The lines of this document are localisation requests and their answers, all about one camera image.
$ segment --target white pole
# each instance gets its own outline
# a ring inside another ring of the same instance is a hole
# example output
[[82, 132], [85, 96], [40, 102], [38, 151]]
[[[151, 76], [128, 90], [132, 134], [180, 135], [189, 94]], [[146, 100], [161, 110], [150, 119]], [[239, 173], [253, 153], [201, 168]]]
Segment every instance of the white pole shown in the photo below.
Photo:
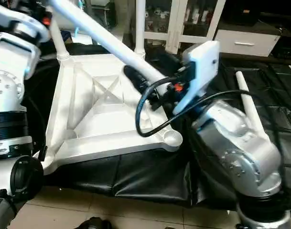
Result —
[[145, 29], [145, 8], [146, 0], [136, 0], [136, 47], [135, 53], [145, 58], [144, 50], [144, 29]]
[[[48, 10], [50, 12], [53, 12], [52, 8], [49, 7]], [[61, 36], [59, 27], [57, 25], [57, 22], [54, 18], [52, 18], [51, 24], [50, 24], [50, 33], [51, 37], [53, 39], [56, 52], [57, 52], [57, 59], [58, 61], [64, 61], [69, 59], [70, 54], [65, 48], [65, 42], [63, 40], [63, 37]]]
[[[243, 73], [241, 71], [236, 72], [236, 77], [237, 77], [237, 83], [239, 85], [240, 90], [245, 90], [249, 91], [248, 86], [246, 84], [246, 81], [244, 79]], [[259, 118], [256, 106], [254, 104], [254, 101], [252, 100], [250, 95], [247, 94], [242, 94], [241, 95], [243, 105], [244, 105], [244, 110], [249, 118], [252, 127], [254, 130], [264, 139], [269, 140], [269, 136], [265, 133], [261, 120]]]
[[[80, 29], [86, 31], [89, 36], [100, 43], [109, 52], [122, 60], [125, 64], [139, 71], [149, 82], [153, 83], [165, 78], [157, 69], [140, 58], [133, 50], [119, 41], [104, 27], [68, 0], [50, 0], [49, 3], [56, 11], [64, 15]], [[159, 86], [157, 90], [161, 95], [166, 93], [167, 84]]]

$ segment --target drawer handle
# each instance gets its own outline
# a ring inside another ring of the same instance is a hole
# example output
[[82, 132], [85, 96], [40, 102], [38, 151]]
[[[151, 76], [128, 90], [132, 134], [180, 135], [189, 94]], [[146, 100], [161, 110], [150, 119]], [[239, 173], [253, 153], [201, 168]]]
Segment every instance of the drawer handle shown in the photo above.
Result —
[[235, 42], [236, 45], [254, 46], [253, 43]]

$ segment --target glass cabinet door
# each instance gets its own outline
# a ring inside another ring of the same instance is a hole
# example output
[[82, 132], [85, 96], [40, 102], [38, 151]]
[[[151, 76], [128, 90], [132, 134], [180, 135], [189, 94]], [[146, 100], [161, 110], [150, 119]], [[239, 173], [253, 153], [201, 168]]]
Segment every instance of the glass cabinet door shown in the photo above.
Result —
[[162, 46], [169, 51], [173, 42], [179, 3], [179, 0], [146, 0], [145, 46], [151, 41], [154, 41], [154, 44], [161, 41]]
[[145, 31], [167, 33], [172, 0], [146, 0]]
[[182, 35], [206, 37], [217, 0], [188, 0]]
[[171, 52], [178, 53], [186, 46], [184, 43], [211, 41], [225, 1], [181, 0]]
[[176, 21], [176, 4], [177, 0], [146, 0], [145, 38], [168, 39], [172, 21]]

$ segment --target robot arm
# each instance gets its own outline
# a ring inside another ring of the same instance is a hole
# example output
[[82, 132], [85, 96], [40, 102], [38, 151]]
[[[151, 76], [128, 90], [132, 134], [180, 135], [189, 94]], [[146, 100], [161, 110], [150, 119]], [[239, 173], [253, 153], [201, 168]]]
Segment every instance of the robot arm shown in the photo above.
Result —
[[291, 228], [290, 212], [280, 205], [280, 153], [254, 131], [245, 114], [218, 100], [192, 127], [230, 176], [242, 222], [237, 228]]

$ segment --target black mat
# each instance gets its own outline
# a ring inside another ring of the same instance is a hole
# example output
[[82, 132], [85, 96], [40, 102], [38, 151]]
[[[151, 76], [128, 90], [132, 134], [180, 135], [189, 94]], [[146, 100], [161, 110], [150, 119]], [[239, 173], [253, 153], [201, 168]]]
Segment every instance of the black mat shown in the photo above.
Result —
[[[31, 95], [47, 121], [59, 67], [54, 62], [40, 67], [48, 68], [49, 72], [38, 71], [33, 82], [27, 83], [27, 90], [32, 90]], [[291, 69], [286, 65], [222, 59], [219, 74], [210, 84], [208, 93], [237, 89], [236, 71], [243, 72], [250, 90], [265, 99], [277, 118], [291, 193]], [[242, 109], [240, 100], [228, 102]], [[271, 135], [269, 122], [259, 104], [257, 109]], [[29, 114], [31, 132], [40, 142], [38, 120], [31, 107]], [[46, 183], [185, 207], [204, 204], [233, 208], [235, 194], [227, 174], [217, 161], [207, 157], [207, 149], [199, 144], [189, 126], [189, 118], [173, 126], [184, 137], [182, 147], [175, 153], [157, 149], [66, 165], [47, 176]]]

